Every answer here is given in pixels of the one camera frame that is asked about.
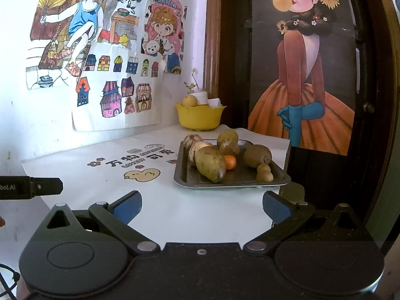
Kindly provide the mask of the person's right hand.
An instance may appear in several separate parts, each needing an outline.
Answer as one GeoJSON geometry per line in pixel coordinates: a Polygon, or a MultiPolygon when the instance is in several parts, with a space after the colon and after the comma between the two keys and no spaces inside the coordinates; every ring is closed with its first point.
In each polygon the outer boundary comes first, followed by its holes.
{"type": "Polygon", "coordinates": [[[4,227],[6,225],[6,222],[4,218],[0,217],[0,228],[4,227]]]}

